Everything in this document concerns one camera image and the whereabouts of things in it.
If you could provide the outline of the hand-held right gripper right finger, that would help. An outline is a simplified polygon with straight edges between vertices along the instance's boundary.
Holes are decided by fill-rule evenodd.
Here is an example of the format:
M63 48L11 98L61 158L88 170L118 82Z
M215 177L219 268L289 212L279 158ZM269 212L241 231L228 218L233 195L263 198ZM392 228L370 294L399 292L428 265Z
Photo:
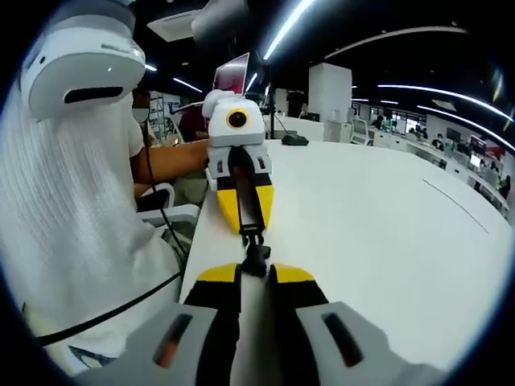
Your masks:
M440 385L445 374L396 354L386 333L330 302L306 270L270 266L274 340L286 385Z

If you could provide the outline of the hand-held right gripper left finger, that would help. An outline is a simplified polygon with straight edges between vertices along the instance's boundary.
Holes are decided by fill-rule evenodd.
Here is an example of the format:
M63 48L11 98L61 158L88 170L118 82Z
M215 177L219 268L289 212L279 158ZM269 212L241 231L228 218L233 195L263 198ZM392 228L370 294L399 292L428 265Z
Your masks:
M134 331L120 357L75 376L77 385L228 385L240 337L241 267L198 276L185 301Z

